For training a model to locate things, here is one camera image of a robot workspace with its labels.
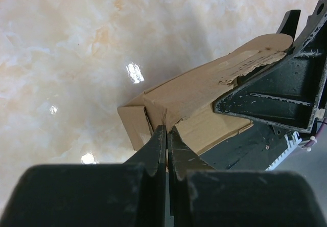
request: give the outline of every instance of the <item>screw hole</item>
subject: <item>screw hole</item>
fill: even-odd
[[[317,10],[317,15],[319,15],[323,10],[324,4],[321,4]]]

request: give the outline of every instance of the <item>dark gray surface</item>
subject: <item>dark gray surface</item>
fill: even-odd
[[[321,210],[327,219],[327,130],[324,130],[311,152],[297,149],[276,170],[294,171],[312,187]]]

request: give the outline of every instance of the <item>cardboard box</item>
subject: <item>cardboard box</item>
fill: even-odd
[[[213,113],[212,102],[234,88],[235,79],[258,66],[282,59],[293,40],[285,34],[259,36],[232,53],[144,91],[118,113],[133,148],[148,142],[153,130],[165,124],[178,129],[197,154],[252,126],[247,119]]]

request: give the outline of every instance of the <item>box flap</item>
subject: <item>box flap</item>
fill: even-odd
[[[213,113],[211,105],[176,124],[183,141],[198,155],[251,126],[250,120]]]
[[[233,80],[254,68],[285,56],[292,37],[269,34],[257,37],[231,54],[184,73],[143,95],[153,128],[186,120],[233,88]]]
[[[153,133],[145,107],[119,107],[117,111],[134,150],[141,149],[149,141]]]

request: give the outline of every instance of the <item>beige marble surface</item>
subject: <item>beige marble surface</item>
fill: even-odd
[[[133,155],[116,108],[317,0],[0,0],[0,211],[41,163]]]

